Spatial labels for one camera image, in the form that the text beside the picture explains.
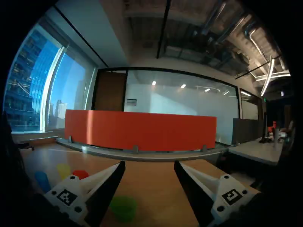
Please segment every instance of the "window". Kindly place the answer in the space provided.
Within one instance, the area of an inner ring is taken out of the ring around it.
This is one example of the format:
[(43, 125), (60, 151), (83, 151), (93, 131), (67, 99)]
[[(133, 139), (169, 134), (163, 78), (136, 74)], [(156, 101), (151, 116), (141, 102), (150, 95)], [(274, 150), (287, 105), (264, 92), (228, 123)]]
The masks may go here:
[(4, 110), (13, 131), (39, 131), (41, 96), (60, 45), (37, 25), (15, 57), (8, 76)]
[(262, 120), (262, 101), (257, 96), (240, 89), (242, 119)]
[(236, 92), (235, 87), (211, 79), (130, 70), (124, 111), (214, 116), (217, 117), (216, 141), (230, 145), (233, 119), (239, 117)]
[(64, 53), (51, 90), (47, 129), (64, 128), (67, 109), (84, 109), (93, 71), (94, 65), (76, 51)]
[(3, 102), (12, 131), (64, 128), (67, 109), (84, 109), (95, 64), (65, 37), (44, 20), (21, 45)]

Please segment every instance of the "exposed ceiling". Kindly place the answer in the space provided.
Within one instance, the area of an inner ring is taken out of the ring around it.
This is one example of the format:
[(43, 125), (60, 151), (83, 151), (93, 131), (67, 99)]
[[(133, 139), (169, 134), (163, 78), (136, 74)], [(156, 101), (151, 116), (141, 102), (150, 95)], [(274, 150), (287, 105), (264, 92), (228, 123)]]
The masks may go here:
[[(143, 48), (158, 48), (166, 3), (124, 0), (133, 40)], [(257, 67), (250, 76), (266, 75), (270, 57), (276, 58), (274, 73), (287, 70), (273, 39), (236, 0), (171, 0), (162, 56), (206, 64), (235, 78)]]

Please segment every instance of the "door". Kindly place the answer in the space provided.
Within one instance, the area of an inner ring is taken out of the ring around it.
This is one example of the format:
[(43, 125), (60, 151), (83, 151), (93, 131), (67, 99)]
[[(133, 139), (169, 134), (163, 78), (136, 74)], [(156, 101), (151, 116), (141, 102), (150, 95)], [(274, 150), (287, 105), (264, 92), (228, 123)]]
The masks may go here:
[(126, 73), (98, 72), (92, 110), (123, 111)]

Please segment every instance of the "light fixture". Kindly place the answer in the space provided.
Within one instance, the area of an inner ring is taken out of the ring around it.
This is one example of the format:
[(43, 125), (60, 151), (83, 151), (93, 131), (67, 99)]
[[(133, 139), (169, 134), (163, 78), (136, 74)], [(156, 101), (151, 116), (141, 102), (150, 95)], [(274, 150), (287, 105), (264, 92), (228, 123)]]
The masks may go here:
[(246, 93), (246, 92), (244, 92), (244, 91), (241, 91), (241, 93), (242, 93), (242, 94), (245, 94), (245, 95), (247, 95), (247, 96), (250, 96), (250, 94), (248, 94), (248, 93)]
[(275, 59), (272, 59), (272, 57), (270, 57), (270, 59), (271, 59), (271, 61), (270, 61), (270, 64), (269, 64), (269, 70), (268, 70), (267, 78), (266, 78), (266, 80), (265, 80), (265, 84), (264, 84), (264, 86), (263, 86), (263, 88), (262, 88), (262, 91), (261, 91), (261, 96), (264, 95), (264, 93), (265, 93), (265, 91), (266, 91), (266, 89), (267, 89), (268, 83), (269, 83), (270, 78), (271, 78), (271, 76), (272, 76), (273, 66), (274, 66), (274, 64), (275, 64)]
[[(281, 74), (281, 73), (289, 74), (289, 70), (284, 70), (284, 71), (282, 71), (282, 72), (272, 73), (272, 75)], [(255, 76), (255, 78), (259, 78), (259, 77), (263, 77), (263, 76), (266, 77), (267, 74), (266, 74), (266, 75), (262, 75), (262, 76)]]
[[(282, 75), (271, 76), (271, 78), (289, 77), (289, 76), (291, 76), (291, 75), (290, 74), (282, 74)], [(257, 79), (256, 81), (261, 81), (261, 80), (266, 80), (266, 78)]]

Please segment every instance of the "orange partition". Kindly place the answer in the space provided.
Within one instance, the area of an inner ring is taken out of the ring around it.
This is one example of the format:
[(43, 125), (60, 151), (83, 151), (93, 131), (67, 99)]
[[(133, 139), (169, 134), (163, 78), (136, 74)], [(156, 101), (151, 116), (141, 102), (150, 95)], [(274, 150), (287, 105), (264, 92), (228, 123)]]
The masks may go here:
[(95, 146), (142, 151), (215, 147), (216, 117), (66, 110), (65, 138)]

